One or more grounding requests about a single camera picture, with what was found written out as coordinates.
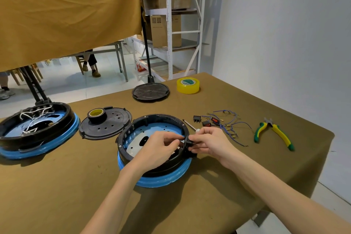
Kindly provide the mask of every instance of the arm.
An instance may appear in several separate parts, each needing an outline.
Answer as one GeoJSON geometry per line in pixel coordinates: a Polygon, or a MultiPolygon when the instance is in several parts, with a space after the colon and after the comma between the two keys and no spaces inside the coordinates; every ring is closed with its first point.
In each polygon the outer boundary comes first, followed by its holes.
{"type": "Polygon", "coordinates": [[[183,136],[156,131],[139,153],[119,173],[119,177],[81,234],[117,233],[135,184],[141,176],[164,162],[178,148],[183,136]]]}
{"type": "Polygon", "coordinates": [[[289,187],[274,174],[236,149],[218,128],[203,127],[190,135],[194,153],[216,157],[257,194],[292,234],[351,233],[351,225],[289,187]]]}

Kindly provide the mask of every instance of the pliers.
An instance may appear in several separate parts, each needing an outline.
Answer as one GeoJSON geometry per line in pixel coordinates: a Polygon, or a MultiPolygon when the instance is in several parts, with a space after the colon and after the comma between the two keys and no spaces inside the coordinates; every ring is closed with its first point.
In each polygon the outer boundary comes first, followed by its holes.
{"type": "Polygon", "coordinates": [[[285,144],[287,145],[288,149],[290,151],[295,151],[295,147],[294,145],[291,143],[291,141],[289,140],[289,138],[279,129],[279,126],[276,124],[273,124],[272,119],[268,120],[266,118],[264,118],[265,122],[261,122],[260,126],[258,127],[258,129],[255,132],[255,136],[253,138],[253,140],[258,143],[259,142],[259,138],[258,136],[260,135],[261,131],[263,131],[268,125],[270,125],[272,127],[272,130],[277,133],[280,138],[283,139],[283,141],[285,142],[285,144]]]}

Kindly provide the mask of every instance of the table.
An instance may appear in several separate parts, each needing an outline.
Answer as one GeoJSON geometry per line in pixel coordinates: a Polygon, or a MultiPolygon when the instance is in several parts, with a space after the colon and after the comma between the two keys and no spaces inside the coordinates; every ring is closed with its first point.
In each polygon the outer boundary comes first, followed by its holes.
{"type": "Polygon", "coordinates": [[[86,54],[100,54],[100,53],[108,53],[108,52],[116,52],[117,54],[117,60],[118,60],[118,65],[119,65],[119,71],[124,75],[124,78],[126,79],[126,82],[128,82],[128,77],[127,77],[127,70],[126,70],[126,65],[124,63],[124,55],[123,55],[123,41],[124,40],[118,40],[114,43],[108,44],[107,46],[114,46],[115,49],[106,49],[106,50],[96,50],[96,51],[86,51],[86,52],[81,52],[81,53],[75,53],[75,54],[70,54],[66,57],[75,57],[75,56],[85,56],[86,54]]]}
{"type": "MultiPolygon", "coordinates": [[[[247,127],[236,128],[233,145],[306,196],[311,196],[324,165],[333,134],[206,73],[194,75],[200,91],[176,91],[166,81],[169,97],[157,103],[138,103],[131,91],[71,103],[83,120],[92,108],[125,107],[138,118],[164,113],[191,121],[193,115],[214,110],[237,112],[256,129],[264,117],[273,118],[295,145],[290,152],[273,131],[253,142],[247,127]]],[[[45,156],[0,162],[0,228],[2,233],[79,233],[115,183],[116,137],[88,141],[75,134],[45,156]]],[[[128,202],[121,233],[230,233],[264,208],[231,171],[208,156],[199,155],[178,181],[161,188],[135,187],[128,202]]]]}

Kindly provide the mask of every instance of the ventilation hole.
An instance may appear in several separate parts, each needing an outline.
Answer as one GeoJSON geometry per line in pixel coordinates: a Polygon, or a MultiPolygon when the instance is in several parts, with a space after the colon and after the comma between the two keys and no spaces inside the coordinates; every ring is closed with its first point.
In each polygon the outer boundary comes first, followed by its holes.
{"type": "Polygon", "coordinates": [[[149,139],[149,136],[145,136],[144,138],[142,138],[142,140],[139,143],[139,146],[144,146],[148,139],[149,139]]]}

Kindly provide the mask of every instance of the white wall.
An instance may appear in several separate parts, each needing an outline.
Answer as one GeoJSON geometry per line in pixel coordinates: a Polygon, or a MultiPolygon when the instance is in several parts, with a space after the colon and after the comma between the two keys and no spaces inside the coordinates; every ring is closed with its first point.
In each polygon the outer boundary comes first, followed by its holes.
{"type": "Polygon", "coordinates": [[[351,0],[216,2],[213,75],[333,131],[320,182],[351,202],[351,0]]]}

